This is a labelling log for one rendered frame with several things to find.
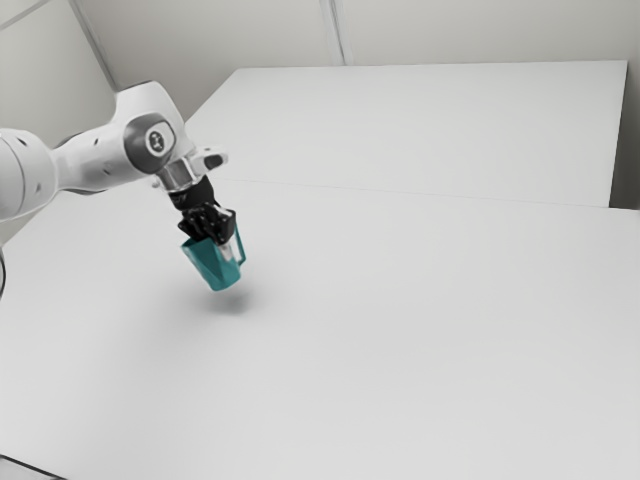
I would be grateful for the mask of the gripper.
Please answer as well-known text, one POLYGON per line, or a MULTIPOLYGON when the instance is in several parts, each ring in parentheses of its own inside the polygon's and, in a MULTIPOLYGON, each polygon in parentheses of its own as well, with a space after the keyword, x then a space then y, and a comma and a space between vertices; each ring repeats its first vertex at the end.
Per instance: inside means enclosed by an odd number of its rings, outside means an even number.
POLYGON ((222 257, 226 261, 234 257, 230 242, 235 233, 236 212, 219 206, 209 181, 199 181, 184 190, 171 192, 169 199, 184 219, 212 219, 211 236, 222 257))

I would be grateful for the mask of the teal faceted mug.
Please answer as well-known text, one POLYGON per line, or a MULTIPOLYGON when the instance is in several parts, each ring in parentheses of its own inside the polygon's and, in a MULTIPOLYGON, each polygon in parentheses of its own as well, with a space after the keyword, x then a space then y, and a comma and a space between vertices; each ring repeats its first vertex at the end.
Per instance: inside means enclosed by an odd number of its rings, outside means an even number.
POLYGON ((181 245, 181 250, 213 291, 225 290, 241 278, 246 255, 238 228, 222 245, 211 238, 189 239, 181 245))

